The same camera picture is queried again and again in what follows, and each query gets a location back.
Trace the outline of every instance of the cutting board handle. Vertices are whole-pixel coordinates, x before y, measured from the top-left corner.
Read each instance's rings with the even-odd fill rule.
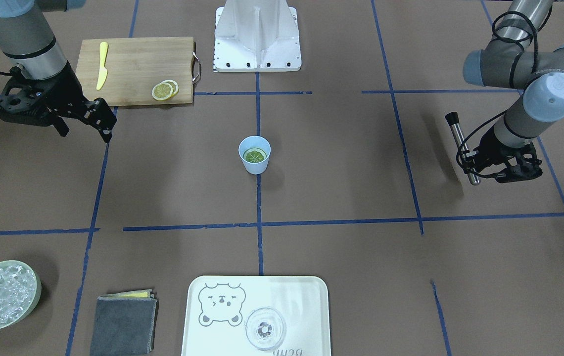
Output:
[[[203,67],[201,66],[200,59],[198,59],[198,57],[196,56],[196,52],[192,52],[192,56],[194,56],[194,61],[198,63],[198,73],[196,73],[196,75],[194,75],[194,69],[192,68],[192,75],[193,75],[192,84],[196,84],[198,83],[198,81],[201,80],[201,72]]]

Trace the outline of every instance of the wooden cutting board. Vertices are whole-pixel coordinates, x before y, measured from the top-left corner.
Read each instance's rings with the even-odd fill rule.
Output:
[[[108,42],[108,76],[96,90],[101,42]],[[87,99],[103,97],[110,106],[190,104],[193,51],[194,38],[86,39],[76,75]],[[179,84],[178,94],[164,101],[153,99],[152,88],[166,79]]]

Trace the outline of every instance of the bowl of ice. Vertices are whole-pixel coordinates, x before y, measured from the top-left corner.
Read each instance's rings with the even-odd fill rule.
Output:
[[[0,329],[23,320],[38,304],[40,278],[21,261],[0,262]]]

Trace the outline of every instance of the cup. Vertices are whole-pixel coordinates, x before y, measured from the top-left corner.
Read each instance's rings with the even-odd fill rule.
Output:
[[[249,136],[242,140],[238,146],[238,155],[244,164],[244,168],[251,174],[260,174],[267,169],[269,164],[269,156],[271,156],[271,145],[264,137],[260,136]],[[249,162],[248,159],[253,157],[258,157],[259,155],[264,156],[264,160],[260,162]]]

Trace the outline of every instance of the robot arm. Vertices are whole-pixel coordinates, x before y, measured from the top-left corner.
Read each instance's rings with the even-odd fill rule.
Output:
[[[552,5],[553,0],[514,0],[510,11],[494,22],[494,36],[486,49],[467,56],[463,67],[467,83],[524,90],[473,152],[462,138],[457,113],[445,117],[458,146],[459,164],[473,185],[479,184],[479,178],[506,183],[542,175],[531,141],[564,118],[564,45],[554,52],[537,52],[535,25],[547,20]],[[533,40],[535,52],[527,52]],[[480,173],[499,164],[505,165],[502,171]]]
[[[0,119],[69,128],[62,117],[95,128],[109,142],[117,122],[106,101],[87,100],[43,11],[66,11],[85,0],[0,0],[0,49],[10,59],[11,79],[0,96]]]

